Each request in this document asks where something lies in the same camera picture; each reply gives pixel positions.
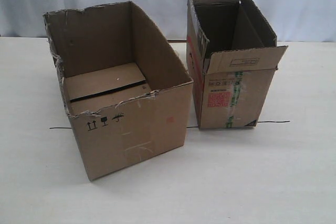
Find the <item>white tabletop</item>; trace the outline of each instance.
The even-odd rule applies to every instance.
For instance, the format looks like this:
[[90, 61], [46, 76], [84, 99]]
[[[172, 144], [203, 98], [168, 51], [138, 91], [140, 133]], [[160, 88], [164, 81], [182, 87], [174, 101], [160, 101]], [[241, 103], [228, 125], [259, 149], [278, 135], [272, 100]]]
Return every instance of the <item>white tabletop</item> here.
[[[89, 182], [45, 38], [0, 38], [0, 223], [336, 223], [336, 43], [289, 42], [251, 130]], [[185, 62], [185, 44], [172, 44]], [[195, 126], [192, 107], [189, 126]]]

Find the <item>cardboard box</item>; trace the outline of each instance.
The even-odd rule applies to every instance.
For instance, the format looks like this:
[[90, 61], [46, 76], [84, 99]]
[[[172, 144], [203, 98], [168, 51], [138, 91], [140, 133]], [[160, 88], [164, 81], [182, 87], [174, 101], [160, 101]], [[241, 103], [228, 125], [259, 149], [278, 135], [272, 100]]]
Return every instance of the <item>cardboard box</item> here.
[[141, 8], [125, 2], [44, 19], [90, 180], [184, 144], [193, 82]]
[[188, 0], [187, 65], [200, 128], [256, 126], [287, 46], [252, 0]]

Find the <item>red stamp mark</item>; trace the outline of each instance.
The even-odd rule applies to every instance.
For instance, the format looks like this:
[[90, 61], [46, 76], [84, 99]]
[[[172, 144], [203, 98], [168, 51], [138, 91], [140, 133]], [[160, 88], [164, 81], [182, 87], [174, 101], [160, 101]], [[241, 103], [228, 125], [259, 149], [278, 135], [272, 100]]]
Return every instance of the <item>red stamp mark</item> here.
[[175, 119], [173, 116], [167, 118], [167, 123], [173, 123], [173, 122], [175, 122]]
[[230, 92], [210, 93], [208, 107], [227, 107], [230, 101]]

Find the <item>fragile symbol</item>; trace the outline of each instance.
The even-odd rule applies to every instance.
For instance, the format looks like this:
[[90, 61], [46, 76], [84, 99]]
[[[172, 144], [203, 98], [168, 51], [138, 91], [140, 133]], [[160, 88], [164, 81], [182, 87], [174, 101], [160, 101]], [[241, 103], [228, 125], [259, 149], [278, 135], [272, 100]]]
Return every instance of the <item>fragile symbol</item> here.
[[88, 122], [87, 126], [89, 128], [89, 131], [97, 129], [97, 127], [96, 127], [96, 121], [95, 120], [93, 120], [92, 123]]
[[122, 118], [123, 116], [124, 116], [124, 113], [118, 113], [112, 118], [112, 120], [117, 119], [116, 122], [118, 123], [120, 121], [119, 118]]
[[100, 119], [100, 122], [102, 122], [102, 123], [104, 124], [103, 126], [108, 125], [108, 124], [106, 123], [106, 121], [107, 121], [107, 117], [106, 117], [106, 116], [104, 116], [103, 118]]

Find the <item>open cardboard box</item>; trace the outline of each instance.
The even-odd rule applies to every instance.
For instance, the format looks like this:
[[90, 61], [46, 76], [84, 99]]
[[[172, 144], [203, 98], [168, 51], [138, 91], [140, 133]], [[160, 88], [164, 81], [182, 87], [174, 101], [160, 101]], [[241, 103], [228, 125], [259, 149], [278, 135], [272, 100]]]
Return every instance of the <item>open cardboard box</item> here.
[[252, 0], [188, 0], [187, 65], [200, 128], [256, 126], [287, 46]]
[[90, 180], [184, 144], [193, 82], [141, 8], [107, 4], [44, 19]]

